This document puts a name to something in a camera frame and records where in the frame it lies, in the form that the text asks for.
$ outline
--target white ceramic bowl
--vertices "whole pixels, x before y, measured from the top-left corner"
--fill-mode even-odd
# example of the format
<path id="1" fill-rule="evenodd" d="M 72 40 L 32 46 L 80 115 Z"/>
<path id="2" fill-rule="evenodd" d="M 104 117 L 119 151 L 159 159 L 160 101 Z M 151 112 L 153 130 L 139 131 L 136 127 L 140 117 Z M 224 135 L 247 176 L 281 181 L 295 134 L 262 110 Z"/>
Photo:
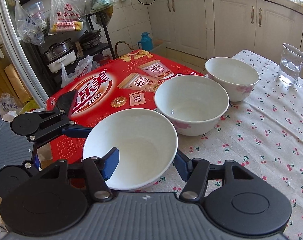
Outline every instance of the white ceramic bowl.
<path id="1" fill-rule="evenodd" d="M 259 81 L 259 74 L 253 67 L 233 58 L 211 58 L 207 60 L 205 68 L 208 77 L 224 87 L 231 102 L 248 97 Z"/>
<path id="2" fill-rule="evenodd" d="M 228 94 L 213 80 L 186 75 L 171 78 L 157 89 L 157 111 L 166 116 L 177 133 L 202 135 L 219 122 L 229 107 Z"/>
<path id="3" fill-rule="evenodd" d="M 103 157 L 119 149 L 119 164 L 106 184 L 133 190 L 155 182 L 171 165 L 178 147 L 177 133 L 163 115 L 148 109 L 116 112 L 99 122 L 87 137 L 83 159 Z"/>

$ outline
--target cabinet handle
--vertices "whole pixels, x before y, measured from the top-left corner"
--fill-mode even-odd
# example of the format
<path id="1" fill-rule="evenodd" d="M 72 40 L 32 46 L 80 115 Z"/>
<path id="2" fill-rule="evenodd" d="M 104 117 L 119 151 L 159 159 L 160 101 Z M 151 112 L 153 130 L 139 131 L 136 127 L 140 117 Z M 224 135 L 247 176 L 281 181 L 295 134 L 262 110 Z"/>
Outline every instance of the cabinet handle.
<path id="1" fill-rule="evenodd" d="M 172 0 L 172 8 L 173 8 L 173 12 L 175 12 L 175 7 L 173 6 L 173 0 Z"/>
<path id="2" fill-rule="evenodd" d="M 259 27 L 261 27 L 261 12 L 262 12 L 262 10 L 261 10 L 261 8 L 259 8 Z"/>
<path id="3" fill-rule="evenodd" d="M 167 7 L 168 7 L 169 12 L 171 12 L 170 7 L 169 7 L 169 0 L 167 0 Z"/>
<path id="4" fill-rule="evenodd" d="M 255 13 L 255 7 L 252 7 L 252 24 L 253 24 L 253 18 L 254 18 L 254 13 Z"/>

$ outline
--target refrigerator door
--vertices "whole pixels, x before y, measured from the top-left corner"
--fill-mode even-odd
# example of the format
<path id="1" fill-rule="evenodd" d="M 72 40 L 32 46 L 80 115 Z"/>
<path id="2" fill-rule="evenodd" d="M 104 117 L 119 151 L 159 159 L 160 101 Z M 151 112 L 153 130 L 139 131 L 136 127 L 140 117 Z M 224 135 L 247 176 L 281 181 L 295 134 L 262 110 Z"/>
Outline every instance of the refrigerator door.
<path id="1" fill-rule="evenodd" d="M 48 95 L 34 73 L 16 35 L 15 0 L 0 0 L 0 35 L 7 53 L 24 85 L 40 107 L 45 107 Z"/>

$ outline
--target cabinet door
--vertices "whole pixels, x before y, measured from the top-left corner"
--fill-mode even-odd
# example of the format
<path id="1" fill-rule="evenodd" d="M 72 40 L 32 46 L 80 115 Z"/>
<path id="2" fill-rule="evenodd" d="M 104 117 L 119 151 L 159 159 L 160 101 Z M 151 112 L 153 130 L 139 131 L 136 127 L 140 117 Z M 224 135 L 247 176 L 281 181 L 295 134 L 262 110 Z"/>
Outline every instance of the cabinet door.
<path id="1" fill-rule="evenodd" d="M 283 6 L 257 0 L 257 28 L 254 52 L 280 63 L 283 43 L 301 46 L 303 15 Z"/>
<path id="2" fill-rule="evenodd" d="M 168 48 L 176 49 L 171 0 L 155 0 L 154 3 L 148 5 L 148 13 L 153 39 L 166 41 Z"/>
<path id="3" fill-rule="evenodd" d="M 253 51 L 256 2 L 257 0 L 213 0 L 215 57 L 232 57 L 244 49 Z"/>
<path id="4" fill-rule="evenodd" d="M 176 49 L 207 57 L 205 0 L 170 0 Z"/>

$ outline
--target blue thermos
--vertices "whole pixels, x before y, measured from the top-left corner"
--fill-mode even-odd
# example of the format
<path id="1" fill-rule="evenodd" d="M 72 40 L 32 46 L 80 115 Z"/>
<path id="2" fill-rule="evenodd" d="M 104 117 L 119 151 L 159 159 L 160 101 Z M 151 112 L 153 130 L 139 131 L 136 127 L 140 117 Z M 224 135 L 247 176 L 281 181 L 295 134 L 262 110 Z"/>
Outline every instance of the blue thermos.
<path id="1" fill-rule="evenodd" d="M 154 48 L 154 46 L 152 45 L 152 41 L 151 38 L 148 36 L 149 33 L 142 33 L 141 34 L 141 40 L 138 42 L 138 47 L 139 47 L 139 43 L 141 44 L 141 48 L 143 50 L 147 50 L 150 51 Z"/>

